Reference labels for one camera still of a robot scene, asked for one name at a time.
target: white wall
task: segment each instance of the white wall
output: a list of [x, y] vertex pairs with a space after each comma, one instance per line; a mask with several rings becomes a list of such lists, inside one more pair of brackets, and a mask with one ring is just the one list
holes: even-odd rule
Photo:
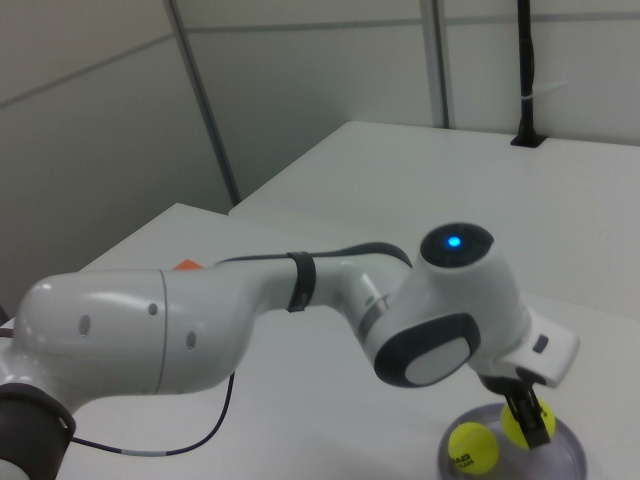
[[[537, 131], [640, 145], [640, 4], [531, 3]], [[516, 2], [444, 4], [453, 125], [515, 134], [520, 119]]]
[[433, 125], [418, 0], [179, 0], [244, 198], [350, 120]]
[[10, 313], [31, 283], [82, 267], [176, 202], [231, 207], [161, 0], [5, 0], [0, 65]]

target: orange object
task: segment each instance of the orange object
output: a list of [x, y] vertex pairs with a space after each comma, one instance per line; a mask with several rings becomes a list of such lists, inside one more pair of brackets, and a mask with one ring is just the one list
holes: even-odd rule
[[193, 260], [189, 260], [188, 258], [173, 267], [174, 270], [198, 270], [199, 268], [204, 267]]

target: blue light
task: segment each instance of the blue light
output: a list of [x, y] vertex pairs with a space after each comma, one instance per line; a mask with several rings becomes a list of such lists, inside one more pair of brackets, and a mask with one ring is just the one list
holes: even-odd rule
[[454, 236], [454, 237], [449, 237], [447, 239], [447, 243], [451, 248], [458, 248], [462, 244], [462, 240], [460, 240], [460, 237]]

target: grey stripe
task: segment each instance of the grey stripe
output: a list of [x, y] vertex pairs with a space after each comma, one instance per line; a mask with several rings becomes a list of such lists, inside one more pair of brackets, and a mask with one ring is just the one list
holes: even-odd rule
[[[585, 12], [585, 13], [556, 13], [531, 15], [534, 23], [549, 22], [600, 22], [600, 21], [621, 21], [640, 20], [638, 12]], [[447, 26], [456, 25], [480, 25], [491, 23], [516, 23], [518, 15], [492, 15], [485, 17], [452, 17], [447, 19]]]
[[36, 87], [32, 90], [29, 90], [27, 92], [21, 93], [19, 95], [16, 95], [15, 97], [11, 97], [7, 100], [4, 100], [2, 102], [0, 102], [0, 109], [6, 108], [9, 105], [13, 105], [14, 103], [20, 102], [22, 100], [25, 100], [29, 97], [33, 97], [34, 95], [38, 95], [42, 92], [45, 92], [51, 88], [57, 87], [58, 85], [62, 85], [63, 83], [68, 82], [69, 80], [73, 80], [74, 78], [78, 78], [82, 75], [86, 75], [87, 73], [93, 72], [94, 70], [97, 70], [99, 68], [102, 68], [106, 65], [109, 65], [111, 63], [117, 62], [118, 60], [122, 60], [123, 58], [126, 58], [130, 55], [134, 55], [138, 52], [141, 52], [142, 50], [146, 50], [147, 48], [153, 47], [155, 45], [158, 45], [162, 42], [166, 42], [167, 40], [173, 38], [173, 34], [172, 33], [168, 33], [166, 35], [162, 35], [161, 37], [156, 38], [155, 40], [151, 40], [150, 42], [146, 42], [143, 43], [141, 45], [138, 45], [137, 47], [133, 47], [129, 50], [125, 50], [124, 52], [118, 53], [117, 55], [114, 55], [113, 57], [109, 57], [105, 60], [102, 60], [100, 62], [94, 63], [92, 65], [89, 65], [88, 67], [82, 68], [80, 70], [76, 70], [73, 73], [70, 73], [69, 75], [65, 75], [63, 77], [57, 78], [49, 83], [45, 83], [44, 85], [41, 85], [39, 87]]
[[427, 78], [433, 126], [449, 128], [449, 109], [445, 90], [444, 59], [437, 0], [420, 0]]
[[178, 49], [180, 50], [180, 55], [182, 55], [182, 63], [184, 64], [184, 68], [187, 71], [189, 80], [191, 81], [191, 88], [193, 89], [193, 93], [196, 97], [196, 102], [198, 103], [200, 114], [202, 115], [202, 121], [207, 129], [209, 141], [213, 147], [213, 153], [215, 154], [218, 167], [220, 168], [220, 173], [222, 174], [225, 186], [227, 187], [231, 203], [233, 206], [236, 206], [242, 200], [240, 197], [240, 190], [238, 189], [238, 184], [233, 176], [233, 170], [231, 169], [231, 163], [227, 156], [227, 150], [224, 148], [222, 136], [220, 135], [220, 130], [218, 129], [215, 116], [213, 115], [211, 102], [207, 97], [207, 91], [204, 88], [204, 83], [200, 76], [200, 71], [198, 70], [195, 55], [191, 49], [189, 38], [185, 33], [186, 28], [182, 21], [182, 17], [180, 16], [180, 9], [178, 8], [176, 0], [164, 0], [164, 5], [167, 11], [167, 16], [169, 17], [169, 23], [171, 23], [171, 28], [173, 28], [176, 35]]
[[438, 22], [438, 35], [440, 39], [440, 59], [442, 62], [442, 90], [446, 101], [448, 128], [456, 128], [456, 120], [453, 111], [453, 85], [451, 83], [451, 66], [449, 63], [449, 43], [447, 41], [447, 27], [445, 25], [444, 0], [434, 0], [436, 6], [436, 21]]
[[304, 30], [337, 30], [343, 28], [404, 27], [421, 25], [419, 18], [367, 20], [353, 22], [302, 23], [284, 25], [239, 25], [234, 27], [193, 27], [187, 33], [296, 32]]
[[166, 457], [167, 452], [147, 452], [145, 450], [120, 450], [122, 455], [130, 455], [132, 457]]
[[389, 295], [385, 295], [376, 303], [371, 305], [367, 313], [364, 314], [362, 320], [360, 320], [360, 325], [358, 326], [358, 333], [356, 337], [358, 337], [358, 341], [360, 345], [364, 346], [364, 342], [367, 341], [367, 337], [369, 336], [369, 332], [373, 325], [378, 321], [378, 319], [389, 310], [389, 305], [387, 305], [387, 297]]

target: vertical pole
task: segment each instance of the vertical pole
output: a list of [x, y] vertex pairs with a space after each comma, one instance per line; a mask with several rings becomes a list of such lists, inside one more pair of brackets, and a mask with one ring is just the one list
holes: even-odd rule
[[433, 126], [450, 128], [444, 73], [444, 57], [438, 0], [421, 0], [422, 33], [427, 60], [427, 77]]
[[522, 116], [518, 135], [511, 145], [536, 148], [545, 138], [533, 127], [533, 77], [535, 59], [531, 38], [531, 8], [529, 0], [518, 0], [518, 37], [520, 40], [520, 107]]

